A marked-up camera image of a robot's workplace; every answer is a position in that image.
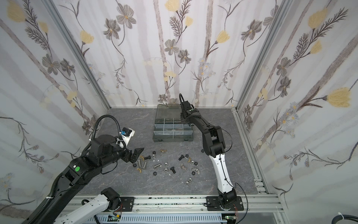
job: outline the screw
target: screw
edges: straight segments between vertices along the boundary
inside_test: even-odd
[[[174,174],[176,173],[174,167],[170,168],[170,170],[173,171]]]
[[[161,163],[158,163],[157,165],[153,165],[153,168],[155,169],[155,168],[157,168],[158,166],[160,166],[161,165]]]
[[[144,161],[142,169],[145,169],[147,167],[147,161]]]

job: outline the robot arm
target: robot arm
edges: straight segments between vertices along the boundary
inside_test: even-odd
[[[220,126],[213,126],[206,119],[201,117],[198,109],[194,108],[188,101],[179,94],[182,112],[180,118],[183,124],[192,123],[198,127],[203,134],[203,148],[206,155],[213,163],[216,178],[218,180],[219,203],[223,210],[230,209],[236,202],[236,191],[227,172],[225,163],[225,141]]]

